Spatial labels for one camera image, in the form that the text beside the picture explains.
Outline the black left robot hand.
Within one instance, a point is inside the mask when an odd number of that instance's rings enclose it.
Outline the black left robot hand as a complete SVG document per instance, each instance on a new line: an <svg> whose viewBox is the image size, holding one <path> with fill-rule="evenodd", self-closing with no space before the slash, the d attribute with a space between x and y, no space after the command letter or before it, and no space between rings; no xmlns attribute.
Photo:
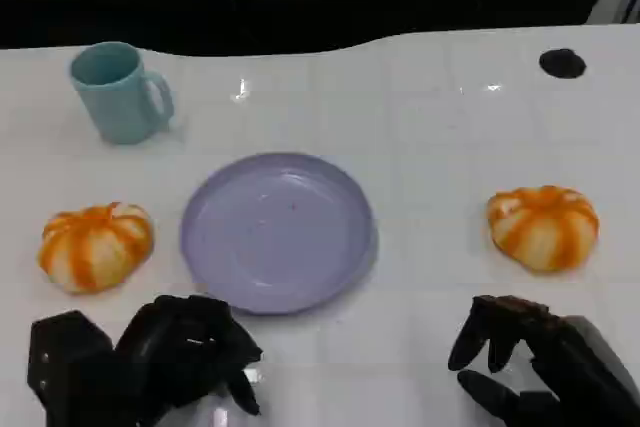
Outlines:
<svg viewBox="0 0 640 427"><path fill-rule="evenodd" d="M223 301L161 295L136 312L114 353L140 426L209 394L228 394L245 413L260 414L244 369L262 349Z"/></svg>

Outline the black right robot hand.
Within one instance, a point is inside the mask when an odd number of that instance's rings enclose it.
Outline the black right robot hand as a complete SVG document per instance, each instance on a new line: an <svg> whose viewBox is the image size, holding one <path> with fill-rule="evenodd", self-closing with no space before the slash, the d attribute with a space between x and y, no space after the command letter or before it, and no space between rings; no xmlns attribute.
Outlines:
<svg viewBox="0 0 640 427"><path fill-rule="evenodd" d="M484 346L487 365L497 373L506 367L521 341L534 351L559 318L545 305L514 296L482 295L473 298L469 315L451 349L448 369L471 399L506 426L564 426L560 401L549 391L516 393L505 385L467 367Z"/></svg>

